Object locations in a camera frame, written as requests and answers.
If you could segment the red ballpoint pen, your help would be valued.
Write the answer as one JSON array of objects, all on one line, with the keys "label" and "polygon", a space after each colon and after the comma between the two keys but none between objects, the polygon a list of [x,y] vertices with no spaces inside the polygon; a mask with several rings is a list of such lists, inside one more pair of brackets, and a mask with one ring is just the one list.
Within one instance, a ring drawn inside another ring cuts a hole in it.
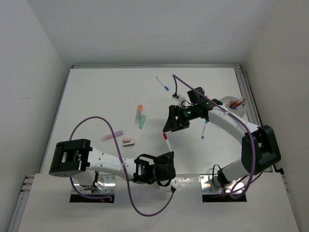
[{"label": "red ballpoint pen", "polygon": [[236,109],[239,106],[242,106],[245,103],[246,99],[245,98],[240,98],[240,99],[236,99],[236,100],[232,100],[229,103],[229,107],[231,109]]}]

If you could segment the teal capped white marker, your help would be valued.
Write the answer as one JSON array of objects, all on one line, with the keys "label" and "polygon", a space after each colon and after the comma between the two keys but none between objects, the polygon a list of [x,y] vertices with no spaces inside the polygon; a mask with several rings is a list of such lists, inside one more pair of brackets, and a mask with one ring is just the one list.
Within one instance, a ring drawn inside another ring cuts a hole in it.
[{"label": "teal capped white marker", "polygon": [[208,121],[205,120],[205,123],[204,123],[204,126],[203,126],[203,130],[202,130],[202,134],[201,134],[201,139],[205,138],[205,131],[206,131],[207,125],[208,125]]}]

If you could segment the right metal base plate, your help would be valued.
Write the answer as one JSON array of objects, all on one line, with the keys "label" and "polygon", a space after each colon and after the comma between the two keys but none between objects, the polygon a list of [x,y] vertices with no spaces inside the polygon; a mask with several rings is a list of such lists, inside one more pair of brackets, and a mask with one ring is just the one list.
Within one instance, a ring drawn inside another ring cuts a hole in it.
[{"label": "right metal base plate", "polygon": [[236,194],[242,193],[245,184],[244,181],[241,181],[237,184],[238,180],[234,180],[224,188],[222,188],[219,183],[216,181],[217,175],[214,175],[215,181],[212,181],[211,174],[201,174],[200,175],[200,185],[201,192],[203,195],[218,195],[218,194],[229,194],[234,187],[234,191],[237,190]]}]

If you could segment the orange highlighter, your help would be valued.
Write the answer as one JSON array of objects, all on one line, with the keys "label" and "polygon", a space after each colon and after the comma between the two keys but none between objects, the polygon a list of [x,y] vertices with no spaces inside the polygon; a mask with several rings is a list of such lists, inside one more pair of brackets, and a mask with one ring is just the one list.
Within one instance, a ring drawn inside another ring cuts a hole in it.
[{"label": "orange highlighter", "polygon": [[139,104],[138,107],[137,107],[137,111],[136,111],[135,124],[139,124],[139,122],[140,122],[142,109],[143,109],[143,105]]}]

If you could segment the blue capped white marker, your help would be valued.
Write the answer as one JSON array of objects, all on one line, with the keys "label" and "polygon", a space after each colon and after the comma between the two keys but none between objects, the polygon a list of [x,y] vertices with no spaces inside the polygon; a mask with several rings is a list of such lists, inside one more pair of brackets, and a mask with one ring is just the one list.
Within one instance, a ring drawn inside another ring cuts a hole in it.
[{"label": "blue capped white marker", "polygon": [[169,91],[169,88],[159,79],[159,77],[157,76],[156,77],[157,81],[163,86],[163,88],[166,90],[166,91]]}]

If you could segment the red capped white marker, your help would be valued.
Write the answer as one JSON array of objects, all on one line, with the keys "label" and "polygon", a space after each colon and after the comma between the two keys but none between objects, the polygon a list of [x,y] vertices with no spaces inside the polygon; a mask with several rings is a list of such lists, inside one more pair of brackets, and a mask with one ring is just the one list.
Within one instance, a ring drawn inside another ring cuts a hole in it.
[{"label": "red capped white marker", "polygon": [[169,143],[169,140],[168,140],[168,137],[167,137],[166,133],[163,133],[163,136],[164,136],[165,142],[166,142],[166,144],[168,146],[169,152],[172,152],[172,148],[171,148],[171,145]]}]

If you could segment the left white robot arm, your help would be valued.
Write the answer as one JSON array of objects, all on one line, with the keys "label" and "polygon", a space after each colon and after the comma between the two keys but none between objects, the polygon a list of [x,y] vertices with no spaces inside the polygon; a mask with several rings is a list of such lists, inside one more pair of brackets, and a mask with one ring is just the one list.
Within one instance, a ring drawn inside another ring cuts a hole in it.
[{"label": "left white robot arm", "polygon": [[158,157],[142,154],[135,159],[119,158],[99,151],[87,139],[59,142],[56,145],[49,174],[72,177],[82,186],[95,182],[96,172],[116,175],[137,184],[168,186],[176,177],[174,152]]}]

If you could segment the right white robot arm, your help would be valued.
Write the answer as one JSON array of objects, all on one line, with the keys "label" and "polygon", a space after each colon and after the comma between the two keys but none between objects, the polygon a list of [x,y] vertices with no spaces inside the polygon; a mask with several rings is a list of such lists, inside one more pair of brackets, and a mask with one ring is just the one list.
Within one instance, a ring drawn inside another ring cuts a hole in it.
[{"label": "right white robot arm", "polygon": [[241,145],[241,158],[217,173],[216,183],[225,187],[232,181],[244,176],[257,175],[281,160],[274,130],[268,126],[250,123],[229,111],[221,101],[210,100],[201,87],[187,92],[189,106],[169,106],[169,115],[163,132],[175,132],[188,128],[190,121],[201,118],[219,126]]}]

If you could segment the metal base plate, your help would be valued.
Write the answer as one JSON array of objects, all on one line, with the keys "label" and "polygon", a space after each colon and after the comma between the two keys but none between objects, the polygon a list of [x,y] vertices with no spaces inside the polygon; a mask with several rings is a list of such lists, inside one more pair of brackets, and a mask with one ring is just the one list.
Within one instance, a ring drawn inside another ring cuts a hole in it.
[{"label": "metal base plate", "polygon": [[218,195],[218,194],[229,194],[234,187],[234,191],[237,190],[236,194],[242,193],[245,184],[244,181],[241,181],[237,184],[238,180],[234,180],[224,188],[222,188],[219,183],[216,181],[217,175],[214,175],[215,181],[212,181],[211,174],[201,174],[200,175],[200,185],[201,192],[203,195]]},{"label": "metal base plate", "polygon": [[116,177],[110,174],[99,174],[96,187],[81,186],[78,181],[73,180],[78,191],[85,195],[114,195],[116,187]]}]

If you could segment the white round divided organizer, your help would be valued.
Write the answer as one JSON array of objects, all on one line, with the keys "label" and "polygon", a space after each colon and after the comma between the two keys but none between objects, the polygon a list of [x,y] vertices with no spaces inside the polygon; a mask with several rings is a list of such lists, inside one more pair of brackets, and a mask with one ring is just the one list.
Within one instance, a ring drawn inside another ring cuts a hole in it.
[{"label": "white round divided organizer", "polygon": [[246,116],[246,106],[244,97],[233,97],[233,96],[226,96],[220,99],[223,105],[232,113],[238,115],[241,118]]}]

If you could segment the green highlighter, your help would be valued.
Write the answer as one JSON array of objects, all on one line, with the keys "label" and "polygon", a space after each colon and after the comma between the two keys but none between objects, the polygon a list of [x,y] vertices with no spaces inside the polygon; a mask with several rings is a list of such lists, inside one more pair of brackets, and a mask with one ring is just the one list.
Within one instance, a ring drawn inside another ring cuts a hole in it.
[{"label": "green highlighter", "polygon": [[146,115],[141,115],[140,116],[139,129],[143,129],[144,123],[145,123],[145,118],[146,118]]}]

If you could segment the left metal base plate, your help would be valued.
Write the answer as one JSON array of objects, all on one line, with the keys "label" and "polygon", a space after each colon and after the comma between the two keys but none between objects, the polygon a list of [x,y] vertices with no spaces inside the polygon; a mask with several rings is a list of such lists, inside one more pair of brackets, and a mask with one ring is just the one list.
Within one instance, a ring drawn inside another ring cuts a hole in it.
[{"label": "left metal base plate", "polygon": [[85,195],[114,195],[116,187],[116,177],[110,174],[99,174],[96,187],[81,186],[78,181],[73,180],[78,191]]}]

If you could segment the purple highlighter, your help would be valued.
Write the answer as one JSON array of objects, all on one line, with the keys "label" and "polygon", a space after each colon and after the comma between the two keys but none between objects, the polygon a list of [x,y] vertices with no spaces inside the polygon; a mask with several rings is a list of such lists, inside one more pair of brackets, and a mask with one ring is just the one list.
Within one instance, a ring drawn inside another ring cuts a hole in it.
[{"label": "purple highlighter", "polygon": [[115,131],[114,133],[110,133],[101,137],[101,141],[107,141],[113,139],[114,137],[122,136],[124,132],[122,130]]}]

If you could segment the pink mini stapler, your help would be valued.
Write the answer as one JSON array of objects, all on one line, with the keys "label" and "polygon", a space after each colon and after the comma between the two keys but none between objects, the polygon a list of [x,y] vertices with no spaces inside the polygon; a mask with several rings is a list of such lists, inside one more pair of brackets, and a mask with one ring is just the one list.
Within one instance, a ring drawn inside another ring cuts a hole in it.
[{"label": "pink mini stapler", "polygon": [[123,139],[123,147],[134,146],[135,140],[133,138],[124,138]]}]

